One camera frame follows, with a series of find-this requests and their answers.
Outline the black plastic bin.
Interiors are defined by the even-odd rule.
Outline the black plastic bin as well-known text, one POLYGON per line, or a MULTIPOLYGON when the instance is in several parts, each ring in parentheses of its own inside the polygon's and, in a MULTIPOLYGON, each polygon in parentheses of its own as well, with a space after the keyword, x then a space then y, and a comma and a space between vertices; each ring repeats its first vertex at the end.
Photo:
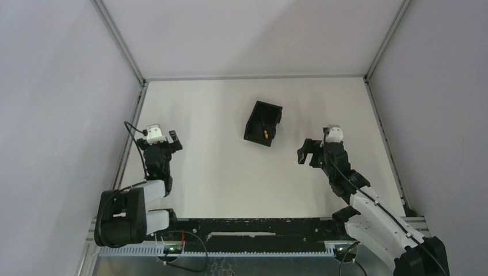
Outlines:
POLYGON ((282 106, 257 101, 246 123, 243 139, 271 147, 282 111, 282 106))

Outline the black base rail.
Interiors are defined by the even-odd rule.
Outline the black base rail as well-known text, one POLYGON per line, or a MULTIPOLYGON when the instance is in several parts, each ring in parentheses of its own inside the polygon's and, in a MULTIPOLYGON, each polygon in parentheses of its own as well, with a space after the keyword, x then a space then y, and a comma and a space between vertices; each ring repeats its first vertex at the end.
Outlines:
POLYGON ((332 218, 180 218, 187 249, 215 254, 325 253, 331 243, 350 243, 332 218))

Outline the aluminium frame rail right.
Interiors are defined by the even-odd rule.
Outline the aluminium frame rail right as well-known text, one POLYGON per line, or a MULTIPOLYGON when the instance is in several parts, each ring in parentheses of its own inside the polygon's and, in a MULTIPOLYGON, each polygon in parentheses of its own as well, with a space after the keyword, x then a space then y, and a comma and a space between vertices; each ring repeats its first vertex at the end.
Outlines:
POLYGON ((380 47, 376 51, 376 53, 375 53, 375 55, 371 61, 371 64, 369 65, 369 67, 367 69, 367 72, 363 76, 363 81, 364 81, 364 84, 366 86, 368 96, 369 96, 369 100, 370 100, 371 106, 373 108, 373 112, 375 114, 376 122, 377 122, 379 130, 380 130, 380 134, 381 134, 382 141, 383 141, 386 153, 387 153, 388 160, 390 162, 390 167, 392 169, 392 173, 393 173, 393 176, 395 179, 395 183, 396 183, 396 186, 398 189, 398 193, 400 195, 403 210, 405 211, 405 214, 407 216, 416 215, 417 213, 414 210, 412 210, 409 206, 408 198, 407 198, 407 195, 406 195, 405 190, 404 190, 403 185, 402 185, 401 176, 400 176, 400 173, 398 170, 398 166, 395 162, 395 157, 394 157, 394 153, 392 151, 390 138, 388 136, 387 129, 386 129, 386 123, 385 123, 384 118, 383 118, 381 111, 379 109, 378 101, 376 99, 376 95, 373 91, 372 79, 373 79, 374 74, 377 71, 378 67, 380 66, 382 59, 383 59, 384 55, 386 54, 391 42, 393 41, 397 31, 399 30, 401 24, 403 23, 405 17, 407 16, 408 11, 410 10, 410 8, 414 2, 415 1, 412 1, 412 0, 401 2, 398 10, 395 13, 395 16, 394 16, 390 26, 387 29, 386 34, 383 37, 383 40, 380 44, 380 47))

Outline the black orange screwdriver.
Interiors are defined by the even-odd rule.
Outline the black orange screwdriver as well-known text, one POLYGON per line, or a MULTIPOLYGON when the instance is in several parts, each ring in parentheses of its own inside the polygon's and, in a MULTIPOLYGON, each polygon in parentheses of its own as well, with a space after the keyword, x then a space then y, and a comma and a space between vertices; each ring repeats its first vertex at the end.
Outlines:
POLYGON ((260 117, 261 117, 261 122, 262 122, 262 130, 263 130, 263 133, 264 133, 264 138, 265 139, 269 139, 269 132, 268 132, 266 123, 264 121, 264 118, 263 118, 262 115, 260 115, 260 117))

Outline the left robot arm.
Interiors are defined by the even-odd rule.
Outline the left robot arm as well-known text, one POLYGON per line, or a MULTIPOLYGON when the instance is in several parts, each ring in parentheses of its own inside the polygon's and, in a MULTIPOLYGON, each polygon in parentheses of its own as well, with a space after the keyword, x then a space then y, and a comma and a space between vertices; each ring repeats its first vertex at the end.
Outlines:
POLYGON ((182 144, 175 131, 169 135, 172 142, 158 126, 149 127, 145 137, 136 142, 143 152, 146 179, 120 190, 102 192, 94 230, 98 246, 139 244, 157 231, 167 240, 178 236, 180 225, 172 208, 149 208, 152 202, 167 197, 173 187, 170 161, 175 152, 182 150, 182 144))

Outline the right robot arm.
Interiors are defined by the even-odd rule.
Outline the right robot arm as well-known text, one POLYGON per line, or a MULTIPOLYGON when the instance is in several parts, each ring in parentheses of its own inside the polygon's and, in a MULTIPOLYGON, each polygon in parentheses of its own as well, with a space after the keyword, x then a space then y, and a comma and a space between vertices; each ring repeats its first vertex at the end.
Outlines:
POLYGON ((423 233, 395 214, 374 191, 369 181, 351 168, 343 142, 305 139, 298 162, 320 168, 329 185, 347 207, 333 214, 333 233, 365 245, 394 275, 449 275, 447 252, 437 237, 423 233))

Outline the aluminium frame rail left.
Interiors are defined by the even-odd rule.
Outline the aluminium frame rail left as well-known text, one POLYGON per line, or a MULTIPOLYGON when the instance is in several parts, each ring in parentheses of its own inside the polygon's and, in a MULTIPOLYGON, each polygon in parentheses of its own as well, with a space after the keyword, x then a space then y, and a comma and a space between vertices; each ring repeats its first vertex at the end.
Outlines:
MULTIPOLYGON (((134 123, 140 117, 140 112, 146 96, 146 79, 141 73, 141 70, 136 63, 136 60, 131 50, 129 49, 128 44, 126 43, 122 33, 120 32, 120 28, 117 26, 114 16, 109 10, 107 2, 92 1, 91 3, 95 11, 99 15, 102 23, 104 24, 105 29, 110 35, 118 53, 124 60, 124 65, 129 69, 132 77, 134 78, 134 80, 136 80, 137 83, 137 89, 132 91, 134 96, 130 100, 131 109, 129 112, 126 112, 122 118, 117 119, 116 125, 122 126, 123 121, 129 121, 131 123, 134 123)), ((121 180, 125 171, 125 166, 128 162, 129 151, 131 149, 129 141, 130 136, 128 132, 126 130, 123 130, 123 144, 120 147, 121 151, 116 159, 116 170, 112 174, 112 179, 110 180, 110 182, 105 185, 105 188, 117 189, 120 187, 121 180)), ((85 243, 83 245, 81 257, 78 262, 77 270, 75 273, 76 275, 92 275, 96 266, 100 248, 96 246, 94 241, 94 226, 95 219, 92 219, 85 243)))

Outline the aluminium frame rail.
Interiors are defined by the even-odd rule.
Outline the aluminium frame rail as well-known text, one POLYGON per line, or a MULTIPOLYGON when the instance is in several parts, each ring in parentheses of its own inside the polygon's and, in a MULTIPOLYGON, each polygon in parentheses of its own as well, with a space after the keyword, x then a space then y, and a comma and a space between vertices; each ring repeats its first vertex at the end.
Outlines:
POLYGON ((395 183, 396 183, 396 186, 398 189, 398 193, 400 195, 403 210, 405 211, 405 214, 407 216, 416 215, 417 213, 414 210, 412 210, 409 206, 408 198, 407 198, 407 195, 406 195, 405 190, 404 190, 403 185, 402 185, 401 176, 400 176, 400 173, 398 170, 398 166, 395 162, 395 157, 394 157, 394 153, 392 151, 390 138, 388 136, 387 129, 386 129, 386 123, 385 123, 384 118, 383 118, 381 111, 379 109, 378 101, 376 99, 376 95, 373 91, 372 79, 373 79, 374 74, 377 71, 378 67, 380 66, 382 59, 383 59, 384 55, 386 54, 391 42, 393 41, 397 31, 399 30, 401 24, 403 23, 405 17, 407 16, 408 11, 410 10, 410 8, 414 2, 415 1, 412 1, 412 0, 401 2, 398 10, 395 13, 395 16, 394 16, 390 26, 387 29, 386 34, 383 37, 383 40, 380 44, 380 47, 376 51, 376 53, 375 53, 375 55, 371 61, 371 64, 369 65, 369 67, 367 69, 367 72, 363 76, 363 81, 364 81, 364 84, 366 86, 368 96, 369 96, 369 100, 370 100, 371 106, 373 108, 373 112, 375 114, 376 122, 377 122, 379 130, 380 130, 380 134, 381 134, 382 141, 383 141, 386 153, 387 153, 388 160, 390 162, 390 167, 392 169, 392 173, 393 173, 393 176, 395 179, 395 183))
MULTIPOLYGON (((104 24, 105 29, 110 35, 118 53, 124 60, 124 65, 129 69, 132 77, 134 78, 134 80, 136 80, 137 83, 137 89, 132 91, 134 96, 130 100, 131 109, 129 112, 126 112, 122 118, 117 119, 116 125, 122 126, 123 121, 129 121, 131 123, 134 123, 140 117, 140 112, 146 96, 146 79, 141 73, 141 70, 136 63, 136 60, 131 50, 129 49, 128 44, 126 43, 122 33, 120 32, 120 28, 117 26, 114 16, 109 10, 107 2, 92 1, 91 3, 95 11, 99 15, 102 23, 104 24)), ((125 171, 125 166, 128 162, 129 151, 131 149, 129 141, 130 136, 128 132, 126 130, 123 130, 123 144, 120 147, 121 151, 116 159, 116 170, 112 174, 112 179, 110 180, 110 182, 105 185, 105 188, 117 189, 120 187, 121 180, 125 171)), ((75 273, 76 275, 92 275, 96 266, 100 248, 96 246, 94 241, 94 226, 95 219, 92 219, 85 243, 83 245, 81 257, 78 262, 77 270, 75 273)))
POLYGON ((157 81, 213 81, 240 79, 295 79, 295 78, 361 78, 364 74, 312 74, 312 75, 242 75, 242 76, 194 76, 177 78, 146 78, 145 82, 157 81))

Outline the aluminium frame rail back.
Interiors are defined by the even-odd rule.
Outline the aluminium frame rail back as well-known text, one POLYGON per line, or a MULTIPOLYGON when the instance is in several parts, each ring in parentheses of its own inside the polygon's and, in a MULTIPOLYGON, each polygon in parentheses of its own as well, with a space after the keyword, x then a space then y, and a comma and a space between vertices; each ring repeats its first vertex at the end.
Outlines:
POLYGON ((295 79, 295 78, 361 78, 364 74, 312 74, 312 75, 242 75, 242 76, 194 76, 177 78, 146 78, 145 82, 157 81, 213 81, 240 79, 295 79))

